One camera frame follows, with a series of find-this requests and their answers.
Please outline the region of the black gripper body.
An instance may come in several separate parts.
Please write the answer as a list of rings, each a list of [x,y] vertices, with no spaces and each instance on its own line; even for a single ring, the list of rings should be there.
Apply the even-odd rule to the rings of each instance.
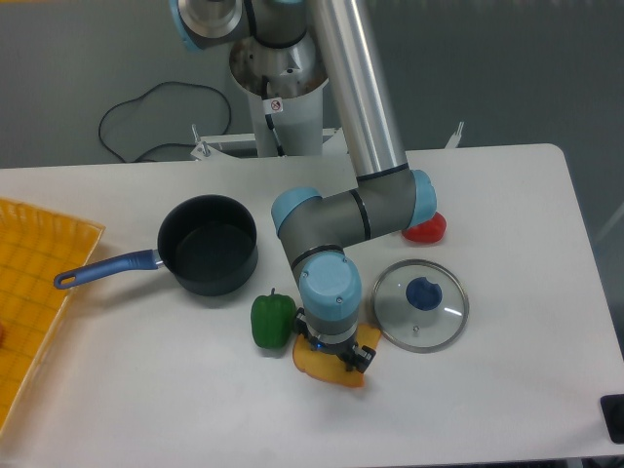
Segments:
[[[304,338],[312,351],[334,356],[351,356],[358,346],[356,339],[358,324],[338,334],[326,334],[316,331],[308,324],[303,326]]]

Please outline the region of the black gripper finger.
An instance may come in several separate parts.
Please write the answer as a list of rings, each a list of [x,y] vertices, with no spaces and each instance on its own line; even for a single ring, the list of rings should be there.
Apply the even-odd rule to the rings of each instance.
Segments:
[[[343,363],[347,371],[365,373],[376,356],[376,350],[367,345],[354,343],[343,353]]]
[[[305,341],[309,341],[309,329],[307,327],[305,311],[302,307],[299,307],[295,312],[292,330],[297,336],[302,336]]]

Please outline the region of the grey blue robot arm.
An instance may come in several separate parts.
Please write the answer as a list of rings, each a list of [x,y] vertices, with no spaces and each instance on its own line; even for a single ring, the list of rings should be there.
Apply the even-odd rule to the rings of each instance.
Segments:
[[[174,1],[184,44],[227,44],[248,97],[261,157],[317,155],[331,85],[357,185],[322,196],[294,188],[271,215],[303,302],[296,330],[349,370],[374,353],[357,342],[360,275],[347,247],[419,225],[437,210],[429,177],[409,167],[362,1]]]

